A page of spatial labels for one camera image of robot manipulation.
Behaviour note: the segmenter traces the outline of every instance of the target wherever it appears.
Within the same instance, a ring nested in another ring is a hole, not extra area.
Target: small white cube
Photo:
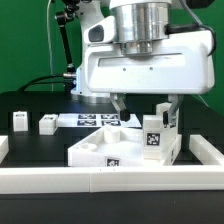
[[[46,114],[39,121],[40,135],[54,135],[58,128],[58,115]]]
[[[163,128],[163,117],[160,115],[144,115],[143,130],[161,131]]]
[[[28,131],[28,116],[25,111],[13,112],[13,130]]]

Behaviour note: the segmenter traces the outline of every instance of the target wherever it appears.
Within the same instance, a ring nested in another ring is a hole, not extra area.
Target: white block
[[[203,165],[224,165],[224,155],[201,135],[191,135],[189,149]]]
[[[144,158],[162,159],[177,136],[177,128],[164,127],[161,115],[145,115],[143,118]]]
[[[0,163],[4,160],[9,152],[9,144],[7,136],[0,136]]]
[[[161,115],[143,115],[143,130],[161,131],[163,117]]]
[[[28,116],[25,111],[13,112],[13,130],[28,131]]]
[[[46,114],[39,121],[40,135],[53,135],[58,128],[58,115]]]

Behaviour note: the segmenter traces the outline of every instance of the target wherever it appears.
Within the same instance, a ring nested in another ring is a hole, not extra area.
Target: black table surface
[[[126,96],[140,123],[143,114],[155,114],[156,105],[166,101],[166,95]],[[75,102],[61,92],[2,93],[0,105],[0,135],[9,137],[1,168],[66,167],[68,147],[97,129],[58,128],[54,136],[40,136],[44,114],[116,112],[111,104]],[[28,132],[13,132],[15,111],[28,111]],[[179,133],[182,149],[174,165],[200,164],[189,152],[192,134],[224,151],[224,118],[191,96],[185,96],[180,108]],[[223,204],[224,191],[0,195],[0,223],[224,223]]]

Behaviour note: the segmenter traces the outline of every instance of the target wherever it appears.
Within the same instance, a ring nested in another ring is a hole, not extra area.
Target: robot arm
[[[110,93],[119,113],[126,110],[119,93],[168,94],[172,96],[172,107],[164,120],[175,126],[182,95],[201,94],[214,85],[209,55],[215,41],[211,30],[202,30],[205,26],[198,23],[190,26],[191,30],[181,27],[182,31],[176,32],[178,29],[169,25],[169,11],[186,3],[193,8],[207,7],[213,1],[102,1],[104,5],[110,2],[111,16],[83,33],[87,46],[83,52],[83,81],[93,93]],[[66,18],[79,10],[79,1],[63,2]]]

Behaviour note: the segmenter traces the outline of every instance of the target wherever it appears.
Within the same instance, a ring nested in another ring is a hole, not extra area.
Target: cable
[[[33,85],[45,85],[45,84],[64,84],[65,82],[36,82],[36,83],[29,83],[26,85],[26,87],[24,87],[23,91],[25,89],[27,89],[29,86],[33,86]]]
[[[203,99],[201,95],[198,94],[198,97],[202,100],[202,102],[205,104],[206,107],[209,107],[209,105],[206,103],[206,101]]]
[[[194,14],[194,12],[188,7],[185,0],[179,0],[185,11],[194,19],[194,21],[199,25],[203,25],[202,21]]]
[[[53,55],[52,55],[52,44],[51,44],[51,30],[50,30],[50,5],[51,1],[49,0],[47,5],[47,38],[48,38],[48,48],[49,48],[49,57],[50,57],[50,70],[51,75],[53,75]]]
[[[47,79],[54,79],[54,78],[63,78],[63,75],[53,75],[53,76],[42,76],[36,79],[31,80],[30,82],[28,82],[27,84],[21,86],[17,91],[19,92],[23,92],[27,87],[29,87],[30,85],[33,85],[39,81],[42,80],[47,80]]]

